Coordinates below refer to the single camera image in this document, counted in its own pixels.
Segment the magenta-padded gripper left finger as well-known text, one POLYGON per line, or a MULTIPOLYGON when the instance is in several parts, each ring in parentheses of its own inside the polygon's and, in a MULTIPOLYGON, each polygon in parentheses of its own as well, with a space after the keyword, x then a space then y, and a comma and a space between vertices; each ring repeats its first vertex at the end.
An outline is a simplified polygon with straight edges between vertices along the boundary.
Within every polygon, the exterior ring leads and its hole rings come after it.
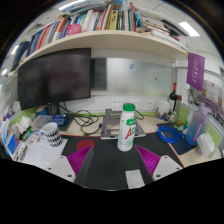
POLYGON ((59 156, 45 170, 82 186, 85 182, 93 155, 94 147, 89 145, 69 156, 59 156))

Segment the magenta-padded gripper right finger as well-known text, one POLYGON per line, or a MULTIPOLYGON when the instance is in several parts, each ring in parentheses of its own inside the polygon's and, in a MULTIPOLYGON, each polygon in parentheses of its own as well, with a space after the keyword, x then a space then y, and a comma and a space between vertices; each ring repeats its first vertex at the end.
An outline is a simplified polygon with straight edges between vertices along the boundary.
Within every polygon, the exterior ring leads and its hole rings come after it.
POLYGON ((182 169, 182 167, 168 155, 159 156, 139 145, 136 145, 136 149, 139 152, 148 173, 154 181, 182 169))

